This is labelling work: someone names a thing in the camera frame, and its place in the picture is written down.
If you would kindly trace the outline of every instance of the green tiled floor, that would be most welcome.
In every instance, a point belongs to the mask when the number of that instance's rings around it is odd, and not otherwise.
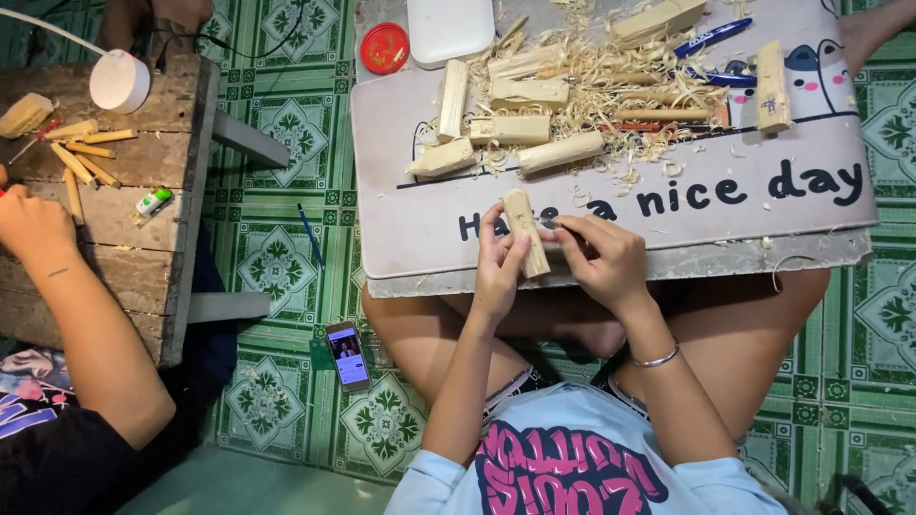
[[[56,0],[29,2],[40,13]],[[344,394],[332,371],[311,366],[308,341],[334,320],[363,323],[348,92],[353,84],[354,0],[216,0],[206,30],[239,50],[271,49],[306,16],[283,49],[250,59],[206,44],[223,72],[219,107],[292,148],[286,170],[263,170],[213,147],[207,227],[226,286],[266,291],[270,316],[246,326],[233,384],[213,413],[210,439],[225,449],[292,464],[398,481],[416,452],[427,409],[398,373],[374,372],[366,393]],[[13,8],[22,0],[7,0]],[[843,0],[849,14],[878,2]],[[102,0],[75,0],[50,18],[92,38]],[[21,64],[22,26],[0,20],[0,65]],[[52,38],[47,57],[86,56]],[[756,476],[812,505],[857,501],[833,486],[836,472],[860,475],[894,513],[916,513],[916,33],[904,32],[856,77],[869,164],[884,224],[875,257],[838,269],[824,302],[796,338],[742,449]],[[296,213],[306,208],[321,240],[319,268]],[[548,348],[571,378],[576,365]]]

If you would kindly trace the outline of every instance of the bracelet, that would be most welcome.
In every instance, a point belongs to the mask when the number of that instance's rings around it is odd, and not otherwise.
[[[659,367],[671,361],[671,359],[677,356],[679,352],[681,352],[681,342],[679,342],[677,338],[674,338],[674,350],[671,351],[671,354],[663,357],[662,359],[656,359],[655,361],[637,361],[634,359],[633,363],[635,363],[637,367]]]

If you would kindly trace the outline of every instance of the pencil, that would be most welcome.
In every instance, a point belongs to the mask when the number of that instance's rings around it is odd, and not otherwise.
[[[309,241],[311,241],[311,250],[314,251],[315,257],[318,258],[318,264],[322,266],[324,270],[324,259],[322,258],[322,252],[318,249],[318,240],[315,239],[315,235],[311,232],[311,225],[309,221],[305,218],[305,213],[302,211],[302,204],[297,203],[296,207],[299,208],[299,217],[302,219],[302,223],[305,225],[305,232],[309,233]]]

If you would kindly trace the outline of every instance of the work board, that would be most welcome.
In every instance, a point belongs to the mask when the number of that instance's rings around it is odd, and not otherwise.
[[[666,176],[671,167],[666,174],[660,162],[633,163],[642,182],[623,196],[600,167],[522,180],[510,159],[497,175],[480,167],[434,180],[406,175],[422,152],[418,135],[438,114],[442,72],[405,71],[357,84],[352,116],[366,275],[389,279],[474,268],[481,214],[517,187],[528,191],[536,214],[595,213],[641,234],[650,249],[876,224],[832,6],[822,0],[752,6],[754,25],[719,44],[706,62],[741,60],[779,39],[794,125],[764,139],[755,129],[755,92],[733,89],[730,130],[677,144],[665,156],[686,165],[676,177]],[[734,10],[719,2],[707,9],[698,33],[734,19]],[[617,166],[625,170],[626,160]],[[497,232],[504,227],[497,225]]]

